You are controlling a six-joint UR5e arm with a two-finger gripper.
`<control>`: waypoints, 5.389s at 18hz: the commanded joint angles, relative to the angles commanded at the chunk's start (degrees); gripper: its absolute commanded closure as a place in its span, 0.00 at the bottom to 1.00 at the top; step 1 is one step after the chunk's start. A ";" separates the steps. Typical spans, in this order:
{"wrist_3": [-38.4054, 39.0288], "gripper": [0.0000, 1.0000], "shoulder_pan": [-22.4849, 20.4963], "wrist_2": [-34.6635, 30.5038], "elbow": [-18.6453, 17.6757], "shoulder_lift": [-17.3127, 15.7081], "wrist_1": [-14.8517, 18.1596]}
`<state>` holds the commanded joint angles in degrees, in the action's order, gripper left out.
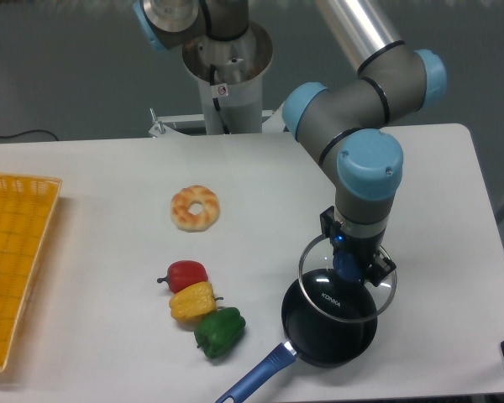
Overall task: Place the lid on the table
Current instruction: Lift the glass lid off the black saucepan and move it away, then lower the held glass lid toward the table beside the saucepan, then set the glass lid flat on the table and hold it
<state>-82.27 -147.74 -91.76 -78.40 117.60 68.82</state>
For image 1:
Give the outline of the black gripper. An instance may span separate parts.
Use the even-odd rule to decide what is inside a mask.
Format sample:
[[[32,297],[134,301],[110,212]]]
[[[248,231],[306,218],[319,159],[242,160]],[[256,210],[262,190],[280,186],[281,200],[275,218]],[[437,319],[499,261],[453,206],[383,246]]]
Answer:
[[[335,219],[334,207],[323,211],[319,220],[322,235],[333,246],[333,269],[343,281],[367,280],[378,287],[396,269],[390,255],[385,250],[379,250],[385,229],[368,238],[349,236],[341,231],[341,223]]]

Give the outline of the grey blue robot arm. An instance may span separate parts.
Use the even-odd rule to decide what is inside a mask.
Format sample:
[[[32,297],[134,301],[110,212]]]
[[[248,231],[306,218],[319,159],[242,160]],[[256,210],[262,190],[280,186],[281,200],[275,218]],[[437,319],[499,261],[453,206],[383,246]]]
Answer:
[[[335,186],[335,204],[321,216],[334,268],[350,283],[378,285],[396,268],[380,246],[403,164],[401,145],[383,128],[437,102],[447,74],[432,51],[410,50],[375,2],[317,6],[357,78],[338,91],[305,83],[281,116]],[[246,1],[137,1],[134,12],[153,48],[181,49],[208,133],[262,129],[262,77],[273,44]]]

